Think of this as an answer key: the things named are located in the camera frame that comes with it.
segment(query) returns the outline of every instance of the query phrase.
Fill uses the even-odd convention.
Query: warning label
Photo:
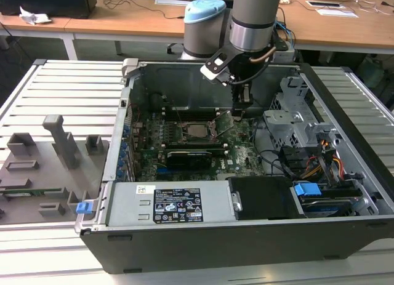
[[[203,222],[199,188],[155,190],[155,223]]]

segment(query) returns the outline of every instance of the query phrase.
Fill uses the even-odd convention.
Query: wooden desk
[[[287,27],[297,38],[297,49],[394,54],[394,8],[380,5],[382,1],[392,5],[394,0],[365,0],[376,2],[378,9],[391,15],[368,13],[361,10],[356,2],[343,2],[343,5],[354,9],[359,18],[322,16],[295,1],[308,9],[313,8],[306,0],[293,0],[291,4],[281,5]],[[278,19],[283,19],[280,11]]]
[[[162,10],[167,17],[183,16],[185,7],[158,6],[155,0],[127,0],[111,10],[103,1],[97,0],[96,9],[85,20],[54,18],[53,23],[36,26],[26,24],[16,16],[0,16],[0,20],[15,36],[62,39],[70,60],[78,59],[75,39],[116,41],[117,53],[120,53],[120,41],[183,42],[182,19],[165,19],[162,13],[144,9],[132,1],[153,10]],[[394,4],[394,0],[366,0],[376,2],[378,9],[392,15],[367,13],[357,3],[345,2],[359,18],[322,16],[316,11],[308,11],[295,1],[309,9],[312,7],[305,0],[293,0],[289,5],[281,5],[286,14],[287,26],[297,37],[297,49],[394,54],[393,9],[380,5],[382,1]],[[280,11],[278,19],[282,20]],[[0,35],[6,34],[0,29]]]
[[[0,22],[8,30],[27,30],[27,31],[59,31],[65,32],[66,24],[71,20],[68,17],[51,17],[51,23],[39,23],[30,25],[24,22],[19,16],[5,16],[0,14]]]
[[[156,5],[155,0],[125,0],[122,5],[104,5],[104,0],[97,0],[96,8],[89,19],[71,19],[65,27],[69,33],[128,34],[139,36],[164,36],[183,38],[185,32],[183,19],[185,7]]]

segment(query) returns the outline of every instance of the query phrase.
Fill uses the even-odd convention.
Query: computer tower
[[[88,18],[97,0],[0,0],[3,15],[18,15],[19,7],[32,13],[51,16]]]

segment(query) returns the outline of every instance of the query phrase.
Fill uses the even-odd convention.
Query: desk leg
[[[0,36],[0,50],[8,50],[10,46],[7,43],[5,36]]]
[[[118,55],[122,55],[122,46],[121,46],[121,42],[120,41],[115,41],[115,50],[116,50],[116,54]]]
[[[64,34],[62,36],[64,46],[66,47],[67,55],[69,60],[78,60],[74,46],[73,34]]]

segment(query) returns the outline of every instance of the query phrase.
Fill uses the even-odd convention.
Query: copper pipe
[[[250,58],[249,61],[251,63],[260,63],[260,62],[264,62],[266,61],[267,58],[269,58],[272,54],[274,54],[276,51],[276,47],[272,47],[266,54],[264,54],[263,56],[259,57],[259,58]]]

